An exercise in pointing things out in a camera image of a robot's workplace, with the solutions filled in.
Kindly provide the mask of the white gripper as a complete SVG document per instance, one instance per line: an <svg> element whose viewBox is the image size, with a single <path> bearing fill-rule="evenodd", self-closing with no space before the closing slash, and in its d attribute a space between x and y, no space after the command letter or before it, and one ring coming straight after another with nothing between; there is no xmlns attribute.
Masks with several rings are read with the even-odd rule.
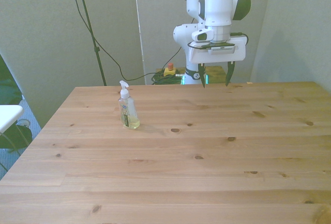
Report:
<svg viewBox="0 0 331 224"><path fill-rule="evenodd" d="M228 62L228 71L225 85L228 86L234 72L235 62L243 61L246 57L247 37L235 36L224 43L211 43L209 41L188 43L189 61L198 64L198 73L201 83L205 87L205 63Z"/></svg>

